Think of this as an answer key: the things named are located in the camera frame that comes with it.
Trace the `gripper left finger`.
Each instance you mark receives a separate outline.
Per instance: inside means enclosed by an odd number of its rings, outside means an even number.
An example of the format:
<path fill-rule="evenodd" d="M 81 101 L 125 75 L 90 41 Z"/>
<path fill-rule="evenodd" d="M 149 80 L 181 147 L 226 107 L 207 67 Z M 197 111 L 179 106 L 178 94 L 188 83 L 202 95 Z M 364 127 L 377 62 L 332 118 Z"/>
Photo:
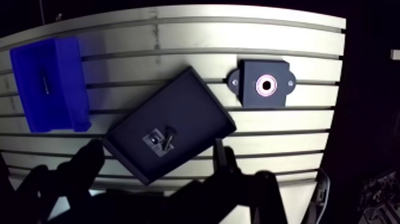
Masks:
<path fill-rule="evenodd" d="M 89 188 L 105 163 L 102 142 L 90 140 L 70 161 L 55 170 L 46 165 L 32 169 L 17 189 L 1 167 L 1 223 L 81 223 L 90 207 Z M 60 197 L 66 197 L 70 209 L 49 220 Z"/>

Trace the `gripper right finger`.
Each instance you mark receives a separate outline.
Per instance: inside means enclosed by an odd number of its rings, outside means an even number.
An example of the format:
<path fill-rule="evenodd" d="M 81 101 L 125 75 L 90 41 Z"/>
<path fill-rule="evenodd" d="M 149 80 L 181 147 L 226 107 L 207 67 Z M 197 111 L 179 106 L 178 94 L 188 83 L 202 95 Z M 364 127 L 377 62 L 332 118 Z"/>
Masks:
<path fill-rule="evenodd" d="M 192 181 L 167 198 L 163 223 L 220 223 L 237 206 L 250 209 L 251 223 L 287 223 L 276 175 L 242 173 L 230 147 L 216 139 L 214 173 Z"/>

